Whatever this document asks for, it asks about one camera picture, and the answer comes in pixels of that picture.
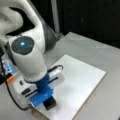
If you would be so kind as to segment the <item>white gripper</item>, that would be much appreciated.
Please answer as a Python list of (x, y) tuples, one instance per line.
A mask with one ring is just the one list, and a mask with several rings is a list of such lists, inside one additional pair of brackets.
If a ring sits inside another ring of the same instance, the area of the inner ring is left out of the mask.
[(14, 89), (20, 100), (44, 102), (52, 96), (53, 89), (63, 81), (62, 70), (60, 68), (51, 68), (39, 81), (28, 82), (20, 76), (14, 82)]

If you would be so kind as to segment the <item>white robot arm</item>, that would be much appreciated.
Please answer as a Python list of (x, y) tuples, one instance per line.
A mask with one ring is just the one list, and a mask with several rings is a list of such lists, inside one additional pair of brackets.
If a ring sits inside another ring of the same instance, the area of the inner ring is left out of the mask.
[[(26, 13), (34, 27), (18, 35), (7, 37), (23, 25), (22, 16), (14, 11), (18, 8)], [(51, 50), (57, 41), (54, 31), (37, 13), (30, 0), (0, 0), (2, 12), (2, 42), (7, 45), (6, 53), (17, 66), (24, 80), (22, 86), (16, 84), (17, 92), (31, 102), (44, 102), (52, 97), (53, 81), (64, 79), (63, 66), (47, 69), (43, 54)]]

